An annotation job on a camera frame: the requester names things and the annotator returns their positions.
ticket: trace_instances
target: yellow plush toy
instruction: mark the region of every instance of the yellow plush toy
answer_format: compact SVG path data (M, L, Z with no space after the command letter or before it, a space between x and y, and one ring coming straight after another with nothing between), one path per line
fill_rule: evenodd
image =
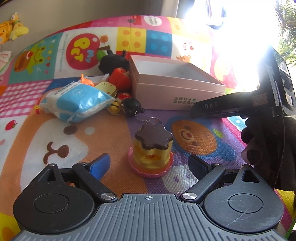
M29 32L29 29L19 21L19 16L17 12L15 12L15 14L11 16L10 23L13 24L13 29L9 36L9 39L11 40L15 40L17 37Z
M10 21L5 21L0 24L0 44L3 44L9 40L11 31L12 25Z

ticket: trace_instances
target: pink gingham pattern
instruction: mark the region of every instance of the pink gingham pattern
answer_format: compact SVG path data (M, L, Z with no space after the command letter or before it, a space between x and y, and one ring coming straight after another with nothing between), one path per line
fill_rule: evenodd
M7 86L0 96L0 118L28 115L51 80Z

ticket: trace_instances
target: blue and white package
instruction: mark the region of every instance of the blue and white package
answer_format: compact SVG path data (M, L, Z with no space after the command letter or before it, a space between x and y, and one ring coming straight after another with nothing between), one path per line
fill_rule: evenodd
M78 123L114 101L113 97L92 86L72 82L50 93L39 106L63 121Z

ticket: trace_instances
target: tree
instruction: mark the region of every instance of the tree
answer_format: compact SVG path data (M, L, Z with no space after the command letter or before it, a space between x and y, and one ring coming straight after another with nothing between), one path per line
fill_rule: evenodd
M292 0L276 0L275 11L280 25L277 51L288 65L296 66L296 4Z

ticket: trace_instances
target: open cardboard box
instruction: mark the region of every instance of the open cardboard box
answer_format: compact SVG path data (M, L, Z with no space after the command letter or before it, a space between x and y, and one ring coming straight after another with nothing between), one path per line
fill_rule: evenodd
M225 85L195 65L131 55L132 95L145 109L190 110L198 101L224 94Z

